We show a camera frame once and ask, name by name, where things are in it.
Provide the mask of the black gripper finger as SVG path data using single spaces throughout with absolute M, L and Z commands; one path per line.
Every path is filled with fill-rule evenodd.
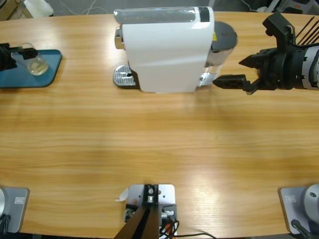
M 255 92 L 258 90 L 259 79 L 250 82 L 246 75 L 222 75 L 213 81 L 213 84 L 222 89 L 243 90 L 245 92 Z
M 263 56 L 260 54 L 253 54 L 241 60 L 239 64 L 259 70 L 263 67 Z
M 38 51 L 34 48 L 13 47 L 10 48 L 11 53 L 17 53 L 23 57 L 24 60 L 35 58 Z

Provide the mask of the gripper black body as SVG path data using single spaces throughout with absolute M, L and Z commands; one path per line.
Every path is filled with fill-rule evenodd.
M 304 89 L 302 66 L 306 59 L 306 48 L 292 47 L 282 52 L 277 48 L 263 49 L 263 67 L 258 71 L 258 90 Z
M 16 68 L 16 60 L 11 56 L 12 53 L 15 53 L 16 49 L 10 47 L 9 43 L 0 44 L 0 71 L 10 70 Z

